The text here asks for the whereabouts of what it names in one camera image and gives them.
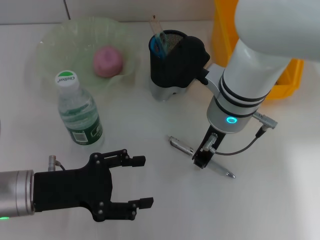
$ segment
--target cable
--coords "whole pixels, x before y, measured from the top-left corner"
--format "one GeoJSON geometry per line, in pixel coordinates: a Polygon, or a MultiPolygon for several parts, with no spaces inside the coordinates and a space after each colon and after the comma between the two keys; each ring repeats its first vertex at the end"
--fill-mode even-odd
{"type": "Polygon", "coordinates": [[[255,143],[255,141],[257,141],[258,137],[255,137],[250,143],[248,146],[246,146],[245,148],[239,150],[239,151],[235,151],[235,152],[230,152],[230,153],[223,153],[223,152],[218,152],[216,151],[214,154],[217,154],[217,155],[222,155],[222,156],[231,156],[231,155],[236,155],[236,154],[240,154],[242,152],[244,152],[245,150],[247,150],[248,148],[250,148],[252,146],[252,144],[255,143]]]}
{"type": "Polygon", "coordinates": [[[64,166],[62,166],[61,162],[59,162],[58,160],[55,160],[55,165],[60,167],[63,171],[65,171],[66,169],[64,168],[64,166]]]}
{"type": "Polygon", "coordinates": [[[65,171],[66,169],[64,168],[64,166],[62,166],[62,164],[60,164],[59,166],[63,171],[65,171]]]}

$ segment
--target bottle cap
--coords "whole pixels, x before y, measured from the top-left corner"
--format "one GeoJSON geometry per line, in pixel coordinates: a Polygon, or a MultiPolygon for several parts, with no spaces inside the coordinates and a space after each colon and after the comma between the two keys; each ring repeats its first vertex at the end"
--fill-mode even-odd
{"type": "Polygon", "coordinates": [[[79,89],[80,83],[74,71],[64,70],[59,72],[54,80],[61,94],[70,94],[79,89]]]}

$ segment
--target orange bin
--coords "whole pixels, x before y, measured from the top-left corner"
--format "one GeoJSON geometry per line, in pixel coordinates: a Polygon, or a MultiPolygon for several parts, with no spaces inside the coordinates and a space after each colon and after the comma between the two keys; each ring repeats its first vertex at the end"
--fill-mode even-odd
{"type": "MultiPolygon", "coordinates": [[[[212,45],[216,64],[226,67],[239,39],[235,27],[238,0],[214,0],[215,14],[212,45]]],[[[304,61],[292,59],[266,99],[284,99],[300,86],[304,61]]]]}

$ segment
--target black ring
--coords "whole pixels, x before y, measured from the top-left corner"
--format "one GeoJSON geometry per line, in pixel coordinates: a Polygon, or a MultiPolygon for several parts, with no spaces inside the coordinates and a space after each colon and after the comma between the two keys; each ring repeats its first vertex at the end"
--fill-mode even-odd
{"type": "Polygon", "coordinates": [[[239,103],[236,102],[235,100],[232,100],[230,97],[228,97],[228,95],[225,93],[225,91],[223,90],[223,88],[221,87],[221,80],[219,81],[219,91],[222,94],[222,96],[231,104],[240,107],[240,108],[253,108],[256,107],[258,105],[260,105],[263,101],[260,101],[258,103],[255,104],[243,104],[243,103],[239,103]]]}
{"type": "Polygon", "coordinates": [[[231,91],[231,89],[228,88],[228,86],[225,83],[225,79],[224,79],[224,75],[223,74],[222,74],[222,77],[221,77],[221,81],[222,81],[222,85],[223,85],[224,89],[227,91],[228,94],[230,94],[232,97],[235,97],[236,99],[239,99],[239,100],[245,101],[245,102],[257,102],[257,101],[260,101],[262,99],[265,99],[266,96],[270,93],[270,91],[269,91],[266,95],[264,95],[262,97],[259,97],[259,98],[247,98],[247,97],[239,96],[238,94],[236,94],[233,91],[231,91]]]}
{"type": "Polygon", "coordinates": [[[218,108],[224,112],[225,114],[228,114],[229,116],[232,116],[232,117],[236,117],[236,118],[246,118],[246,117],[249,117],[251,115],[253,115],[256,111],[252,112],[252,113],[249,113],[249,114],[245,114],[245,115],[239,115],[239,114],[235,114],[235,113],[232,113],[232,112],[229,112],[227,110],[224,109],[223,106],[221,106],[221,104],[218,102],[217,98],[215,96],[214,97],[214,101],[215,101],[215,104],[218,106],[218,108]]]}

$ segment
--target pink object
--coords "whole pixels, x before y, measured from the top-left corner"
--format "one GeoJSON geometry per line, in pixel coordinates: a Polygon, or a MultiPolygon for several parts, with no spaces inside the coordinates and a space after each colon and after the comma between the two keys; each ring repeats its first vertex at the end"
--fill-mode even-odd
{"type": "Polygon", "coordinates": [[[118,75],[123,68],[124,61],[121,53],[112,46],[104,46],[97,50],[93,57],[95,74],[103,78],[118,75]]]}

